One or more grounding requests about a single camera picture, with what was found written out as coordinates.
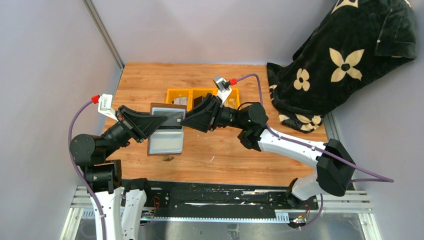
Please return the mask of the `dark grey credit card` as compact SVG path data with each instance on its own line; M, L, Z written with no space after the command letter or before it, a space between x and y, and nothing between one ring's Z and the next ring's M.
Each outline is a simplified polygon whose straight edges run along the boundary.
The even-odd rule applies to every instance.
M160 130L181 130L183 128L181 125L181 121L185 117L183 111L158 111L157 114L167 117L167 120L159 127Z

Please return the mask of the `brown leather card holder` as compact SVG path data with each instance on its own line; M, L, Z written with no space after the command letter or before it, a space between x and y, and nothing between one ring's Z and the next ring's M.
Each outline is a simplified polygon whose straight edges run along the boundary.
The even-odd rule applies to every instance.
M187 112L187 106L169 103L152 103L150 113L158 115L157 112ZM148 156L181 155L184 145L184 127L182 129L157 129L148 138Z

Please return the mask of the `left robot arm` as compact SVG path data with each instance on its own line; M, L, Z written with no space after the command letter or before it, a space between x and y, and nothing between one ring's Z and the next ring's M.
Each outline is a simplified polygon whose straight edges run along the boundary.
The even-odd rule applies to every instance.
M86 187L94 210L98 240L136 240L145 204L154 198L147 178L122 185L121 160L108 157L130 145L142 143L164 122L166 116L138 112L122 105L116 123L101 135L69 136L69 155L78 177Z

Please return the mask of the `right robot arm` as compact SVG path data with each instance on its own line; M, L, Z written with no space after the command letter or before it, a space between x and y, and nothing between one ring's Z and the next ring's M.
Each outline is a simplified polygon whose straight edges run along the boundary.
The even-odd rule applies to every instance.
M276 131L268 126L268 116L260 102L231 108L221 99L208 93L188 111L181 124L200 132L217 128L240 129L240 143L249 150L269 152L289 157L311 168L314 173L294 178L287 187L284 199L291 207L319 194L343 197L351 183L355 162L340 141L309 141Z

